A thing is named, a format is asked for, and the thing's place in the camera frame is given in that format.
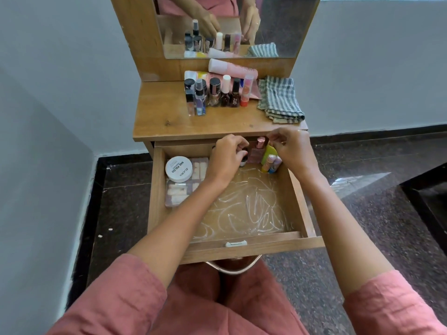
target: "round white container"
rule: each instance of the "round white container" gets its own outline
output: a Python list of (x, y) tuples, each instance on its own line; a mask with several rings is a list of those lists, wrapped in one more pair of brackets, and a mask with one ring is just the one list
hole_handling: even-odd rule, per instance
[(193, 164), (187, 157), (175, 156), (166, 163), (165, 172), (171, 181), (185, 182), (193, 174)]

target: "striped towel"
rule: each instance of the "striped towel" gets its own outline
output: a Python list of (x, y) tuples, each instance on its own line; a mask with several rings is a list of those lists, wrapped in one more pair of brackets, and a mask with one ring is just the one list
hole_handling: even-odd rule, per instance
[(276, 52), (276, 44), (255, 44), (250, 46), (244, 57), (279, 57)]
[(259, 91), (262, 98), (257, 107), (273, 123), (300, 123), (305, 119), (296, 100), (293, 78), (267, 76), (259, 80)]

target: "mirror frame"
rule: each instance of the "mirror frame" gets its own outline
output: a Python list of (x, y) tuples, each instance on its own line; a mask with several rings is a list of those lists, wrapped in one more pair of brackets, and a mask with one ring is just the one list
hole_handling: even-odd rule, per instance
[[(111, 0), (141, 81), (183, 81), (186, 70), (208, 71), (209, 58), (166, 59), (152, 0)], [(288, 78), (295, 65), (320, 0), (316, 0), (303, 39), (295, 57), (250, 57), (220, 59), (258, 70), (267, 75)]]

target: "reflected hand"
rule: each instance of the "reflected hand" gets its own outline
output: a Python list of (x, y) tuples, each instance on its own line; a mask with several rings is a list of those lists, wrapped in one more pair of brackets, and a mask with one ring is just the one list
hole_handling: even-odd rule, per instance
[(282, 127), (272, 130), (267, 137), (300, 182), (321, 176), (308, 132)]
[(254, 38), (261, 18), (259, 16), (259, 10), (254, 5), (242, 5), (242, 13), (240, 15), (240, 27), (242, 28), (242, 41), (249, 41)]
[(211, 152), (205, 180), (225, 189), (236, 174), (242, 158), (248, 153), (242, 148), (248, 147), (248, 145), (248, 141), (242, 136), (233, 134), (218, 140), (216, 147)]
[(215, 38), (217, 32), (220, 32), (220, 24), (214, 14), (199, 6), (193, 17), (198, 21), (198, 30), (203, 37)]

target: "wooden vanity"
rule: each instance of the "wooden vanity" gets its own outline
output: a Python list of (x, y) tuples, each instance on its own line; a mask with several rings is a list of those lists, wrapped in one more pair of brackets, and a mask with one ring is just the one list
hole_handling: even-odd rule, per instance
[[(318, 2), (319, 0), (316, 0), (309, 15), (305, 32), (310, 26)], [(242, 135), (253, 140), (282, 125), (273, 124), (263, 111), (257, 109), (256, 100), (250, 100), (247, 107), (209, 107), (204, 116), (188, 116), (184, 72), (207, 71), (209, 59), (165, 57), (164, 51), (167, 47), (164, 47), (158, 29), (152, 0), (112, 0), (112, 4), (142, 79), (133, 139), (144, 142), (153, 158), (148, 220), (150, 231), (161, 223), (172, 209), (165, 206), (167, 159), (178, 155), (209, 157), (216, 140), (227, 134)], [(258, 78), (265, 78), (266, 75), (289, 77), (295, 60), (296, 56), (225, 59), (245, 67), (256, 68), (259, 72)], [(305, 121), (294, 126), (297, 129), (308, 129)], [(290, 230), (192, 242), (182, 263), (324, 247), (322, 238), (315, 234), (298, 180), (285, 166), (281, 166), (275, 176), (281, 186), (278, 202), (291, 221)], [(227, 242), (242, 241), (245, 241), (246, 245), (226, 247)]]

